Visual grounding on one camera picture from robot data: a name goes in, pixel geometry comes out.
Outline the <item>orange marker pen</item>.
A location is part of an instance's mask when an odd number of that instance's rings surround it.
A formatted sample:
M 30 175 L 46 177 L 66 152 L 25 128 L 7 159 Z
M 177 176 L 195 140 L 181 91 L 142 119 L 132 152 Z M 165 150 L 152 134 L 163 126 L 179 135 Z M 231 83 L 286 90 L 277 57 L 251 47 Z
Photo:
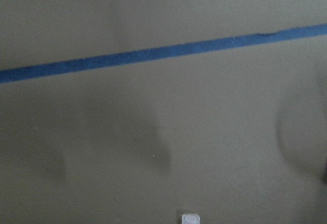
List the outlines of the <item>orange marker pen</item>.
M 181 224 L 200 224 L 200 216 L 195 213 L 186 213 L 181 217 Z

